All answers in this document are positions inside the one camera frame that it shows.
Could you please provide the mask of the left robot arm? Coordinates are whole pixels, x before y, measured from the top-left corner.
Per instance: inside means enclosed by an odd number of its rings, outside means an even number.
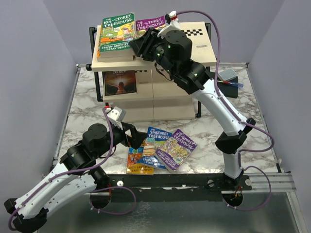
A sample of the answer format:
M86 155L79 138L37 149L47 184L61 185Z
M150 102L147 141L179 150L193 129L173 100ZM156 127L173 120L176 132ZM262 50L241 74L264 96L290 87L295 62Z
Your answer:
M88 192L111 190L109 176L96 160L105 155L106 161L118 144L137 149L146 137L147 133L128 123L122 123L120 127L91 125L83 133L82 140L70 147L31 191L5 201L4 207L10 214L9 229L33 233L70 200Z

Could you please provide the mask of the dark Three Days To See book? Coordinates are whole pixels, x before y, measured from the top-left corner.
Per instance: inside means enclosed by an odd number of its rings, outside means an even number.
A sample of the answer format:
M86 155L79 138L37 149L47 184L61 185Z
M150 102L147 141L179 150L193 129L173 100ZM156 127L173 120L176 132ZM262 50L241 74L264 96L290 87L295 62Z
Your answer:
M104 76L104 96L137 93L136 73L129 71L107 71Z

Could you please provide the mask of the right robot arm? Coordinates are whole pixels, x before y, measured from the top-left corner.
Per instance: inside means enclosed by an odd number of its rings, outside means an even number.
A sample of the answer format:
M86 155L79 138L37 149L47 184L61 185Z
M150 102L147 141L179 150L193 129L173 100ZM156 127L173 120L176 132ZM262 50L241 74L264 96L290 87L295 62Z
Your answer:
M134 55L160 65L171 80L201 102L223 128L216 147L223 153L225 170L223 184L234 190L243 175L238 150L252 130L255 121L237 111L217 86L217 78L205 65L191 59L192 41L183 31L169 31L164 38L149 28L140 38L129 42Z

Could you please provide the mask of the blue 91-Storey Treehouse book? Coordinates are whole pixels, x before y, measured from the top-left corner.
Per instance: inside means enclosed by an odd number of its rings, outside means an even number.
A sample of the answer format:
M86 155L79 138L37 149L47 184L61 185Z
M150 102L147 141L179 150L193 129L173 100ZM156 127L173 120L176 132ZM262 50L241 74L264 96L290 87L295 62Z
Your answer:
M163 145L171 137L172 133L158 128L148 127L147 134L148 136L143 144L142 156L138 163L156 169L166 170L163 163L155 156L155 152L158 147Z

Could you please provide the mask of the green 104-Storey Treehouse book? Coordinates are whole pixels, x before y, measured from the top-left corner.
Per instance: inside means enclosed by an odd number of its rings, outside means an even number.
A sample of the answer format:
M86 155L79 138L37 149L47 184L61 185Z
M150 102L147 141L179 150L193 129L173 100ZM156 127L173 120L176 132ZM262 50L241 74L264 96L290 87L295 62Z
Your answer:
M132 56L129 42L136 37L135 14L102 19L98 43L98 58Z

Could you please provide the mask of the purple 117-Storey Treehouse book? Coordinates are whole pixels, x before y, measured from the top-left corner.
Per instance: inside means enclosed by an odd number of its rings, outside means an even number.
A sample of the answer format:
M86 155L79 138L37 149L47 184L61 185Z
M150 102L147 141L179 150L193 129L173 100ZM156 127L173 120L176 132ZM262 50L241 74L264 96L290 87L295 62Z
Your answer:
M157 30L163 29L166 26L166 21L165 16L160 16L156 18L136 20L135 24L136 24L135 39L138 39L141 36L143 36L150 27Z

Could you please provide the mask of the lilac Treehouse book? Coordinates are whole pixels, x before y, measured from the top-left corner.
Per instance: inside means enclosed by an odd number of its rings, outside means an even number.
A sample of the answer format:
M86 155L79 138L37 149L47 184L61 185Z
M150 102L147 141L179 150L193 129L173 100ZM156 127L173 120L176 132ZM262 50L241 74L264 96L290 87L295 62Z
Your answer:
M155 157L169 172L175 172L193 153L198 144L180 129L177 129L155 151Z

